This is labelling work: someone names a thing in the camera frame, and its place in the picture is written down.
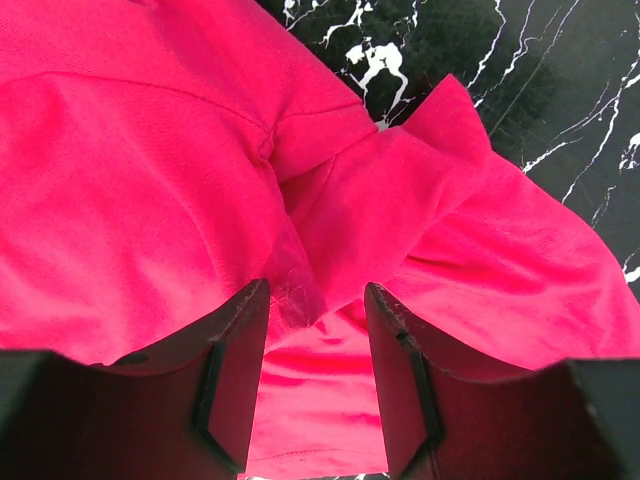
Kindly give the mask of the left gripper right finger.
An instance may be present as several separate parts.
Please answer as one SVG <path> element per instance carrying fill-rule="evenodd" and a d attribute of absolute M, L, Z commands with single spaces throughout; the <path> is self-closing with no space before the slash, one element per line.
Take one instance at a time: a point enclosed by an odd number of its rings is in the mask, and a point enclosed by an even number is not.
<path fill-rule="evenodd" d="M 639 363 L 566 359 L 526 370 L 475 350 L 366 287 L 394 479 L 635 479 Z"/>

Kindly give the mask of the magenta pink t shirt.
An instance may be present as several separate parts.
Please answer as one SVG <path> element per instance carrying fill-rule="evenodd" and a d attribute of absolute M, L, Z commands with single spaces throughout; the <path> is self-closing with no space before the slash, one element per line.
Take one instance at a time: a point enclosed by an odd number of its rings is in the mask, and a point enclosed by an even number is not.
<path fill-rule="evenodd" d="M 639 353 L 600 237 L 444 78 L 381 130 L 253 1 L 1 5 L 1 343 L 111 362 L 255 278 L 247 471 L 386 468 L 363 291 L 508 363 Z"/>

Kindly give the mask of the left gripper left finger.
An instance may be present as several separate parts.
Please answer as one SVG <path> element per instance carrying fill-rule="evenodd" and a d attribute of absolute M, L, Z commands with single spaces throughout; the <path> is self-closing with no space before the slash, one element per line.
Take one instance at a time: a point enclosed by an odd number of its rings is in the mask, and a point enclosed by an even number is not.
<path fill-rule="evenodd" d="M 110 365 L 1 354 L 5 479 L 234 479 L 247 466 L 269 317 L 257 279 Z"/>

